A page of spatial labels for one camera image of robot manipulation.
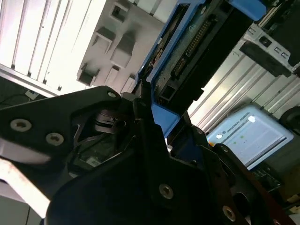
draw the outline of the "light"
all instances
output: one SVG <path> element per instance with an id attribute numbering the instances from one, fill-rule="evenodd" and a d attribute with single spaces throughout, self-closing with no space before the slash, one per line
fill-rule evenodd
<path id="1" fill-rule="evenodd" d="M 218 135 L 216 136 L 217 139 L 221 139 L 222 137 L 223 137 L 222 134 L 218 134 Z"/>
<path id="2" fill-rule="evenodd" d="M 249 116 L 249 117 L 248 117 L 248 120 L 249 120 L 250 122 L 254 123 L 254 122 L 255 122 L 255 116 Z"/>

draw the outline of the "black metal bracket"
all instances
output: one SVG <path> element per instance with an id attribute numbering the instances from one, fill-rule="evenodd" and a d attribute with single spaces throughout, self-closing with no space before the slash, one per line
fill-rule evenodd
<path id="1" fill-rule="evenodd" d="M 51 200 L 46 224 L 246 225 L 248 215 L 253 225 L 293 224 L 233 153 L 210 147 L 188 118 L 169 154 L 150 93 L 146 82 L 137 96 L 98 87 L 0 111 L 1 157 Z M 116 155 L 71 179 L 67 155 L 103 132 L 116 134 Z"/>

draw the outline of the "black plastic part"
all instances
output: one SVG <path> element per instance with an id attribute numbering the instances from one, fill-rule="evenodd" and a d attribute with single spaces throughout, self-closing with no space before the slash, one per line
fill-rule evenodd
<path id="1" fill-rule="evenodd" d="M 272 44 L 272 42 L 266 36 L 262 36 L 259 39 L 259 42 L 262 43 L 266 48 L 268 48 Z"/>
<path id="2" fill-rule="evenodd" d="M 280 75 L 289 77 L 291 75 L 291 72 L 287 68 L 252 42 L 247 41 L 240 50 L 275 77 Z"/>
<path id="3" fill-rule="evenodd" d="M 286 111 L 281 116 L 279 122 L 287 129 L 300 135 L 300 106 L 293 107 Z"/>
<path id="4" fill-rule="evenodd" d="M 300 62 L 300 31 L 295 29 L 299 20 L 300 1 L 285 0 L 263 28 L 291 53 L 288 61 L 291 66 Z"/>

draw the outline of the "bolt head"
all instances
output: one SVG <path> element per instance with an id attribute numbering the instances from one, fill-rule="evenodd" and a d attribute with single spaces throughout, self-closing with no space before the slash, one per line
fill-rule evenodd
<path id="1" fill-rule="evenodd" d="M 172 188 L 167 184 L 159 185 L 159 192 L 166 199 L 172 199 L 174 197 Z"/>
<path id="2" fill-rule="evenodd" d="M 18 132 L 25 132 L 32 128 L 32 124 L 25 119 L 15 119 L 10 122 L 10 128 Z"/>
<path id="3" fill-rule="evenodd" d="M 54 146 L 59 146 L 59 145 L 63 144 L 64 137 L 59 133 L 49 133 L 46 136 L 46 141 L 48 144 L 51 144 Z"/>

